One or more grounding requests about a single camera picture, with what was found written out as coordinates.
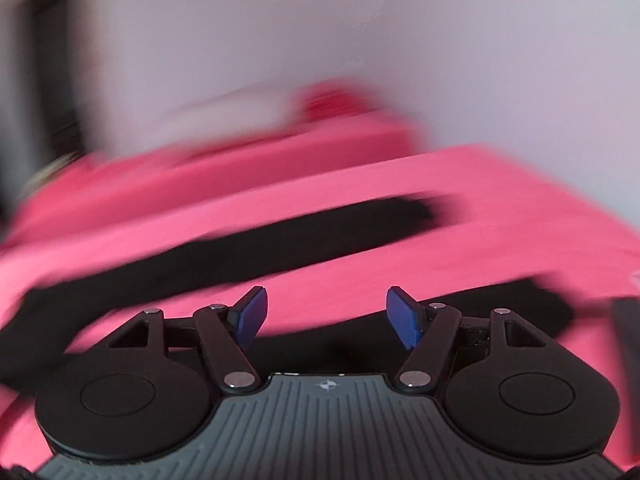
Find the black knit pants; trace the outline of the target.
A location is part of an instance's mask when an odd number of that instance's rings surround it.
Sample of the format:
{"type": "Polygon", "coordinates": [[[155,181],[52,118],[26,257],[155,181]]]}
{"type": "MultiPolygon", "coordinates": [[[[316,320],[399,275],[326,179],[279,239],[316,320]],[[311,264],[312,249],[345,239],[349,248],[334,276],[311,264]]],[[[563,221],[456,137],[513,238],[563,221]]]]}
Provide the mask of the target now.
{"type": "Polygon", "coordinates": [[[392,196],[224,236],[190,240],[137,261],[24,293],[1,330],[1,383],[33,394],[67,363],[87,326],[115,310],[360,254],[437,228],[427,200],[392,196]]]}

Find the pink bed blanket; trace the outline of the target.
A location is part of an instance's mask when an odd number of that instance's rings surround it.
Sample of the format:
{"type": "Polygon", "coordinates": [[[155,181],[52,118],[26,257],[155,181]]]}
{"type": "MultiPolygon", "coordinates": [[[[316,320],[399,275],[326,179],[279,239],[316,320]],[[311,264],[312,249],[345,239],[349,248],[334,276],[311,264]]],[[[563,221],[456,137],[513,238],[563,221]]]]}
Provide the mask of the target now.
{"type": "Polygon", "coordinates": [[[410,155],[407,128],[344,84],[303,97],[302,133],[237,148],[72,162],[18,208],[1,246],[1,463],[51,455],[36,394],[124,324],[190,318],[260,291],[259,375],[397,372],[393,286],[467,316],[507,308],[615,386],[606,454],[632,464],[630,383],[610,319],[639,237],[565,188],[475,145],[410,155]]]}

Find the light pink pillow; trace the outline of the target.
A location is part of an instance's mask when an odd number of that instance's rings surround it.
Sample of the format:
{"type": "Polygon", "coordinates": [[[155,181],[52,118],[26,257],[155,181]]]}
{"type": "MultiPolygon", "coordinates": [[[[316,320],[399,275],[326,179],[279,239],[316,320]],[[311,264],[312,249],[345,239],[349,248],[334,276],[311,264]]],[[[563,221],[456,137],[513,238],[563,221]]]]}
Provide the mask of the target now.
{"type": "Polygon", "coordinates": [[[152,128],[166,139],[204,139],[276,131],[302,117],[292,89],[250,86],[178,108],[152,128]]]}

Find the beige cloth on bed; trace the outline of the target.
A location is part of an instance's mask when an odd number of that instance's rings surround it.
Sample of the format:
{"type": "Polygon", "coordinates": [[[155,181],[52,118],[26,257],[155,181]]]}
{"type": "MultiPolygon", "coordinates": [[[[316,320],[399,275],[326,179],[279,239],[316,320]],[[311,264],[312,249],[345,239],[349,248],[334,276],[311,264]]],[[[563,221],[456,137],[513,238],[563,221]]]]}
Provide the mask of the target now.
{"type": "Polygon", "coordinates": [[[61,171],[80,159],[78,152],[65,154],[39,169],[25,184],[23,191],[32,193],[52,181],[61,171]]]}

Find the red folded cloth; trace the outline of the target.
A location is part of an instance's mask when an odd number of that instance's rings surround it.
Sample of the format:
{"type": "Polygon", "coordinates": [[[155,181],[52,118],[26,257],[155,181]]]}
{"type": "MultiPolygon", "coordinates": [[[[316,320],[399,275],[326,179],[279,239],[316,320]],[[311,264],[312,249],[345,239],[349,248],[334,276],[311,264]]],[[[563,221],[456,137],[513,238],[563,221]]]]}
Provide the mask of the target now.
{"type": "Polygon", "coordinates": [[[305,122],[366,114],[374,109],[370,94],[351,81],[325,80],[303,88],[299,96],[305,122]]]}

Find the dark doorway with frame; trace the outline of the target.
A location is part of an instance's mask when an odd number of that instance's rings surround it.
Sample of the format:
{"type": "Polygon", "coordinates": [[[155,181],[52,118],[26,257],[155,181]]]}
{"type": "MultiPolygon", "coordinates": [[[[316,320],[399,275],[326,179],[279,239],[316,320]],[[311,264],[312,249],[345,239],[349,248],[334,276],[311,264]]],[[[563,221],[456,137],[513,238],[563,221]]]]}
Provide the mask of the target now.
{"type": "Polygon", "coordinates": [[[85,153],[74,83],[75,0],[1,0],[1,108],[33,165],[85,153]]]}

